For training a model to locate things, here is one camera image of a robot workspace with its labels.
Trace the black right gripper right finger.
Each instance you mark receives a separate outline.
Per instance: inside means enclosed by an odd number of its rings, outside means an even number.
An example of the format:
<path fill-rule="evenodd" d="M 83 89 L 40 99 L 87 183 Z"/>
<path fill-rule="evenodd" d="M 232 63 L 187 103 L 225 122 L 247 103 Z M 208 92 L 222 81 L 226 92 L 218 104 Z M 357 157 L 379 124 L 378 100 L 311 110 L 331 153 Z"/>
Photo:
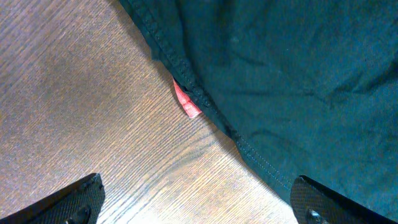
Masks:
<path fill-rule="evenodd" d="M 397 224 L 305 175 L 294 180 L 290 205 L 299 224 Z"/>

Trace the black garment with white logo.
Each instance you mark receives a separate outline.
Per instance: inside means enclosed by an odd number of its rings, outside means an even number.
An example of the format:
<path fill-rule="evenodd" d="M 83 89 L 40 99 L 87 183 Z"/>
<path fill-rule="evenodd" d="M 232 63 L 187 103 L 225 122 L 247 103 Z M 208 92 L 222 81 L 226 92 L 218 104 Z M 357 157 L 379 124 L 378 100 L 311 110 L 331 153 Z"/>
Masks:
<path fill-rule="evenodd" d="M 397 221 L 397 2 L 127 0 L 152 58 L 290 204 L 305 175 Z"/>

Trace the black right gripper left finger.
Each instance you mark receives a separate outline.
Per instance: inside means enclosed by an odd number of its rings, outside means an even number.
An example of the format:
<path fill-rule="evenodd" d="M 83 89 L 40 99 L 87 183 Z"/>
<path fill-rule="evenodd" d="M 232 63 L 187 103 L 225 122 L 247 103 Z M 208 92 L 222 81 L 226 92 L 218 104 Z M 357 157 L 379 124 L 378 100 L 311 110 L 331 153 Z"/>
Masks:
<path fill-rule="evenodd" d="M 1 219 L 1 224 L 96 224 L 105 200 L 98 173 Z"/>

